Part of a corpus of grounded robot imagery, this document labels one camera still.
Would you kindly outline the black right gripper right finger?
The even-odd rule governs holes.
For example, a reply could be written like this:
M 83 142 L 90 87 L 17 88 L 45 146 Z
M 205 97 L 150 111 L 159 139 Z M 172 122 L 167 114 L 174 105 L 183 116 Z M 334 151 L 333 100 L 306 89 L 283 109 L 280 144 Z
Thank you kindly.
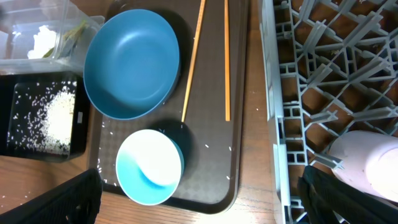
M 397 223 L 397 209 L 328 175 L 306 166 L 297 188 L 311 223 Z

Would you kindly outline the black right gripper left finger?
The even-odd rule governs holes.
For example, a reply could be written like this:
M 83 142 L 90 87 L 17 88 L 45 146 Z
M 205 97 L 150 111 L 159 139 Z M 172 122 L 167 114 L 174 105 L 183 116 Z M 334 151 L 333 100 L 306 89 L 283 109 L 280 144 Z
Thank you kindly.
M 88 169 L 1 214 L 1 223 L 94 223 L 100 212 L 102 193 L 99 172 Z

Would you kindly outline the pink cup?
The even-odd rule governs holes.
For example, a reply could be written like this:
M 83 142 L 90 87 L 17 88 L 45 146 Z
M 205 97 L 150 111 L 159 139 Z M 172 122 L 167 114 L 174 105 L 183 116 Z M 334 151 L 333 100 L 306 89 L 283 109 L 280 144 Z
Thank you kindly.
M 334 175 L 346 184 L 397 202 L 397 138 L 368 131 L 350 131 L 336 139 L 329 155 L 343 161 Z

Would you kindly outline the light blue bowl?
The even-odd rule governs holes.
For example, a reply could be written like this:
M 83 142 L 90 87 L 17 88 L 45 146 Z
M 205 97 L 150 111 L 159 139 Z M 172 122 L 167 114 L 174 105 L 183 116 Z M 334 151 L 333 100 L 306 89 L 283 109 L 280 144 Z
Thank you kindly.
M 128 136 L 116 157 L 116 175 L 123 192 L 147 206 L 161 204 L 174 194 L 184 168 L 178 144 L 153 129 Z

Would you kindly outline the pile of rice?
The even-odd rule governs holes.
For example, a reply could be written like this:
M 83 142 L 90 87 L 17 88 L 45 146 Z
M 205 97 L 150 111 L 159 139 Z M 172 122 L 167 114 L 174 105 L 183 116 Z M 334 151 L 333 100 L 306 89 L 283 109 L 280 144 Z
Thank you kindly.
M 14 87 L 7 147 L 22 152 L 70 152 L 77 82 L 26 82 Z

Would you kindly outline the wooden chopstick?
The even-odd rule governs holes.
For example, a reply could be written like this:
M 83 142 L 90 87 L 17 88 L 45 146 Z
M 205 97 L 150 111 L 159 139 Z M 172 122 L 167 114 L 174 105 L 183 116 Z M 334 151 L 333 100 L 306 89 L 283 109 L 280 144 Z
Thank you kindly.
M 195 70 L 195 62 L 196 62 L 196 57 L 197 57 L 198 43 L 200 40 L 200 33 L 201 33 L 202 20 L 203 20 L 203 15 L 204 15 L 204 10 L 205 10 L 205 4 L 206 4 L 206 0 L 201 0 L 200 9 L 199 9 L 199 13 L 198 13 L 197 26 L 195 29 L 195 35 L 194 35 L 194 40 L 193 40 L 193 48 L 192 48 L 192 55 L 191 55 L 191 59 L 190 59 L 190 67 L 189 67 L 189 72 L 188 72 L 187 85 L 186 85 L 186 90 L 185 90 L 185 98 L 184 98 L 184 103 L 183 103 L 182 118 L 181 118 L 181 122 L 183 122 L 183 123 L 185 122 L 185 118 L 187 115 L 187 108 L 188 108 L 188 102 L 189 102 L 189 97 L 190 97 L 190 91 L 191 91 L 191 87 L 192 87 L 193 74 L 194 74 L 194 70 Z
M 230 61 L 229 61 L 229 9 L 224 0 L 224 79 L 225 79 L 225 120 L 231 120 Z

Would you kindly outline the dark blue plate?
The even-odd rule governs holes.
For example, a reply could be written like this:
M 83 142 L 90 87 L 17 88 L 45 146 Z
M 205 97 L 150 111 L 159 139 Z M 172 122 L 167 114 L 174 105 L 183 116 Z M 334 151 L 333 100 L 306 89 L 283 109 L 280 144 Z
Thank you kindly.
M 93 106 L 113 119 L 154 111 L 180 76 L 180 48 L 172 26 L 158 13 L 132 9 L 117 14 L 88 48 L 83 72 Z

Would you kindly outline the yellow green snack wrapper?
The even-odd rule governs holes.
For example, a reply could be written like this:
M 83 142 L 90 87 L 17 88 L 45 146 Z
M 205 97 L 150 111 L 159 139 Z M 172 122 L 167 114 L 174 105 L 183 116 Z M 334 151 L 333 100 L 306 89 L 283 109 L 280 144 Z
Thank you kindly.
M 82 20 L 79 26 L 67 31 L 63 35 L 63 45 L 61 50 L 65 53 L 69 53 L 87 26 L 86 21 Z

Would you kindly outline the white tissue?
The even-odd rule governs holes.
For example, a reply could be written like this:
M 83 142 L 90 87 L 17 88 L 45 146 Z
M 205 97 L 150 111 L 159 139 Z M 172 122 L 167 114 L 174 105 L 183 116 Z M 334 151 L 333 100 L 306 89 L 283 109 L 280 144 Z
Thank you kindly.
M 34 48 L 27 53 L 28 59 L 47 58 L 52 54 L 57 40 L 57 33 L 47 26 L 40 26 L 34 35 Z

